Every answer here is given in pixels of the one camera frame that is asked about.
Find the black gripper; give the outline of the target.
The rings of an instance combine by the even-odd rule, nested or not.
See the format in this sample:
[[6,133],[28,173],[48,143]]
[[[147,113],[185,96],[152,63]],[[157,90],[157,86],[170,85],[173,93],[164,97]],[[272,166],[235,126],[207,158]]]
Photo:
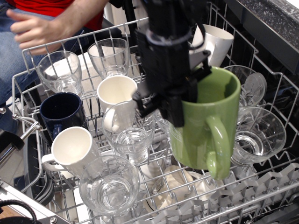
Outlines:
[[165,39],[148,28],[136,30],[138,54],[145,79],[133,94],[140,117],[159,109],[164,119],[175,127],[184,126],[183,102],[197,102],[198,81],[211,73],[211,52],[195,50],[189,44],[191,32],[175,39]]

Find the person's forearm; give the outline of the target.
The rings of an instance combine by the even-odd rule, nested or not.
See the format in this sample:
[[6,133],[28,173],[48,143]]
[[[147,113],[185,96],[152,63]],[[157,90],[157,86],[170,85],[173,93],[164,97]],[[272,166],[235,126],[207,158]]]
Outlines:
[[50,22],[54,28],[54,37],[65,39],[72,37],[92,18],[105,8],[108,0],[75,0],[59,16]]

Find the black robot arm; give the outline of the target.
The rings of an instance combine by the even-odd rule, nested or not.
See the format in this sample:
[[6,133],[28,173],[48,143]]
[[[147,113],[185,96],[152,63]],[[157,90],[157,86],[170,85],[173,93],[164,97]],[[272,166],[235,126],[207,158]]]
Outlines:
[[192,46],[192,26],[202,33],[205,0],[145,0],[148,23],[137,30],[145,79],[133,94],[141,117],[159,110],[176,127],[184,125],[183,101],[197,101],[197,83],[211,73],[210,52]]

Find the person's hand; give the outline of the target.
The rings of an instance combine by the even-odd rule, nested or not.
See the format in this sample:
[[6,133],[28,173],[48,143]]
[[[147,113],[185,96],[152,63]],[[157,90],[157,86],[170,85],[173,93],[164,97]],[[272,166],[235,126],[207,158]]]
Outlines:
[[75,20],[67,15],[62,13],[53,20],[46,20],[16,13],[11,9],[7,11],[7,16],[15,20],[10,26],[10,30],[15,33],[14,40],[20,49],[33,48],[33,55],[58,50],[62,46],[60,40],[72,37],[80,29]]

